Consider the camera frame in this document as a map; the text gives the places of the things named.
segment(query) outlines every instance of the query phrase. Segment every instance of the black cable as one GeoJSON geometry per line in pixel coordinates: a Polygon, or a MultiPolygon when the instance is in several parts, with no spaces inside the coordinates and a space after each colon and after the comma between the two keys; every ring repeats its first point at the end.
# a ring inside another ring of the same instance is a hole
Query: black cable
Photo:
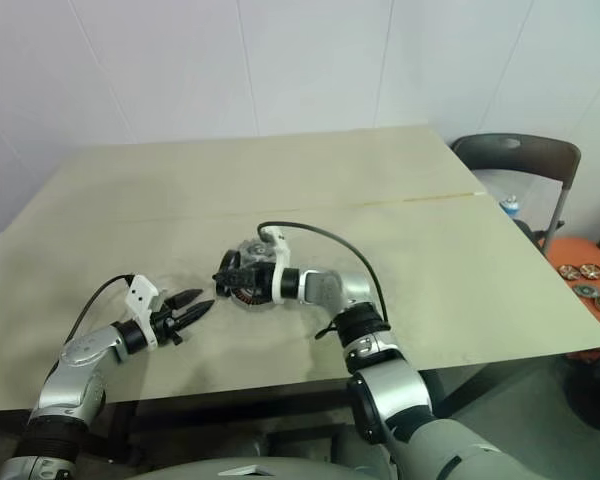
{"type": "Polygon", "coordinates": [[[376,292],[378,293],[378,300],[380,300],[380,308],[382,309],[382,318],[384,319],[385,322],[389,323],[389,315],[387,314],[387,306],[384,303],[384,295],[382,295],[382,288],[380,287],[380,281],[378,280],[378,277],[376,276],[376,272],[373,271],[373,267],[371,266],[369,261],[365,258],[365,256],[362,254],[362,252],[360,250],[358,250],[356,247],[354,247],[349,242],[347,242],[344,238],[339,237],[335,233],[331,233],[327,230],[323,230],[320,227],[314,227],[313,225],[307,225],[306,223],[297,223],[297,222],[270,221],[270,222],[261,223],[260,225],[258,225],[257,231],[258,231],[258,236],[260,237],[260,239],[262,241],[267,241],[266,236],[262,233],[262,229],[266,228],[266,227],[290,227],[290,228],[300,228],[302,230],[308,230],[310,232],[317,233],[319,235],[323,235],[327,238],[330,238],[331,240],[334,240],[334,241],[338,242],[340,245],[343,245],[346,248],[348,248],[349,250],[351,250],[351,252],[356,257],[358,257],[358,259],[364,264],[364,266],[367,267],[367,270],[369,271],[369,275],[371,276],[371,279],[373,280],[373,284],[376,287],[376,292]]]}
{"type": "Polygon", "coordinates": [[[85,304],[85,306],[82,308],[82,311],[80,312],[80,315],[78,315],[78,318],[76,318],[75,323],[73,324],[73,327],[71,327],[71,331],[69,332],[69,335],[67,336],[67,339],[64,341],[65,344],[69,343],[69,341],[74,337],[74,335],[76,334],[76,332],[78,331],[78,328],[80,327],[80,324],[82,323],[82,320],[84,319],[85,315],[87,314],[87,312],[89,311],[89,308],[91,308],[91,305],[93,304],[93,302],[96,301],[96,298],[98,298],[98,296],[112,283],[117,282],[118,280],[124,280],[127,282],[127,285],[131,285],[131,282],[133,281],[133,277],[135,275],[133,273],[127,273],[125,275],[117,275],[113,278],[110,278],[109,280],[107,280],[106,282],[104,282],[102,285],[100,285],[100,288],[98,288],[98,290],[95,291],[95,293],[93,295],[91,295],[91,298],[89,299],[89,301],[85,304]]]}

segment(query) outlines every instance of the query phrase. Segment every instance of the white wall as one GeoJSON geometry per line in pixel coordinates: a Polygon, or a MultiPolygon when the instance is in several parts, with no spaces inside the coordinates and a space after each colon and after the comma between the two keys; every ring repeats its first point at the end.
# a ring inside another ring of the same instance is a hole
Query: white wall
{"type": "Polygon", "coordinates": [[[600,0],[0,0],[0,231],[80,145],[423,121],[577,143],[597,240],[600,0]]]}

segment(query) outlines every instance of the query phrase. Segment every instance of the floor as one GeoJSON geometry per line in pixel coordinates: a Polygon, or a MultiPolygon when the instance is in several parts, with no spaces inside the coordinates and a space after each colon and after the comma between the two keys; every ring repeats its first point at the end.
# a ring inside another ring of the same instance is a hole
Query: floor
{"type": "MultiPolygon", "coordinates": [[[[548,478],[600,480],[600,431],[581,421],[567,403],[563,384],[569,368],[560,359],[544,359],[535,370],[521,372],[455,418],[548,478]]],[[[464,371],[455,374],[463,376],[464,371]]],[[[138,442],[150,452],[145,465],[159,467],[210,456],[252,455],[260,448],[258,436],[254,435],[258,431],[350,421],[349,412],[337,410],[264,422],[183,429],[139,438],[138,442]]],[[[9,457],[14,444],[13,440],[0,438],[0,465],[9,457]]],[[[324,461],[329,444],[325,441],[287,444],[276,453],[324,461]]],[[[131,469],[81,457],[78,479],[123,479],[147,468],[131,469]]]]}

